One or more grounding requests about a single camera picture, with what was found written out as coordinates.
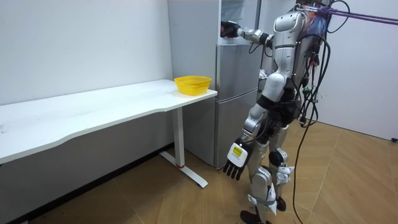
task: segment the plastic basket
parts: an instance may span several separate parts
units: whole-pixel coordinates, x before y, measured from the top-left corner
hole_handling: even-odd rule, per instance
[[[180,93],[197,96],[206,93],[211,78],[201,76],[187,76],[174,79]]]

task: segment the baseboard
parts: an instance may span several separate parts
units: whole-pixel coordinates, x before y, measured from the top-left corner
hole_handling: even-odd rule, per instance
[[[148,161],[149,159],[152,159],[153,157],[159,155],[160,152],[166,151],[173,147],[174,147],[174,142],[170,143],[170,144],[168,144],[168,145],[166,145],[166,146],[164,146],[164,147],[162,147],[162,148],[160,148],[160,149],[158,149],[158,150],[156,150],[156,151],[154,151],[154,152],[152,152],[134,162],[131,162],[117,170],[114,170],[114,171],[112,171],[112,172],[110,172],[110,173],[108,173],[108,174],[82,186],[82,187],[79,187],[78,189],[73,190],[73,191],[71,191],[71,192],[69,192],[69,193],[67,193],[67,194],[65,194],[65,195],[39,207],[39,208],[36,208],[35,210],[33,210],[29,213],[26,213],[25,215],[22,215],[21,217],[16,218],[13,221],[8,222],[6,224],[21,224],[27,220],[33,220],[49,211],[55,209],[56,207],[62,205],[63,203],[66,203],[66,202],[86,193],[87,191],[119,176],[120,174],[123,174],[123,173],[131,170],[132,168],[138,166],[139,164],[142,164],[143,162]]]

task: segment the humanoid robot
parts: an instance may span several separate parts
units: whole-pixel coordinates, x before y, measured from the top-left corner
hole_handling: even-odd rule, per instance
[[[274,72],[267,77],[261,97],[250,109],[242,135],[231,146],[223,169],[232,179],[239,180],[248,166],[251,185],[248,199],[255,205],[256,214],[242,211],[241,218],[249,224],[270,224],[267,210],[274,213],[277,209],[286,210],[282,187],[290,180],[294,167],[286,166],[288,155],[282,150],[282,144],[289,124],[300,114],[302,104],[297,87],[308,82],[303,68],[316,45],[315,38],[303,38],[306,21],[304,13],[289,12],[275,20],[273,35],[243,29],[231,21],[221,23],[222,37],[241,36],[254,44],[271,48],[274,62]],[[261,162],[268,147],[269,167],[266,167]]]

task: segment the white desk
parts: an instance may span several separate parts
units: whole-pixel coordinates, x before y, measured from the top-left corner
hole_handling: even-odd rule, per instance
[[[173,110],[176,158],[160,154],[205,187],[207,182],[184,166],[182,107],[216,95],[213,90],[183,95],[173,81],[157,80],[0,106],[0,164],[115,124]]]

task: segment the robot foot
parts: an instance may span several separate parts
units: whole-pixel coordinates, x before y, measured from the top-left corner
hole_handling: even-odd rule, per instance
[[[276,208],[277,208],[279,211],[281,211],[281,212],[286,211],[286,202],[285,202],[285,200],[284,200],[282,197],[280,197],[279,199],[277,199],[276,202],[277,202]]]
[[[248,211],[241,212],[241,219],[247,224],[263,224],[257,214],[253,214]]]

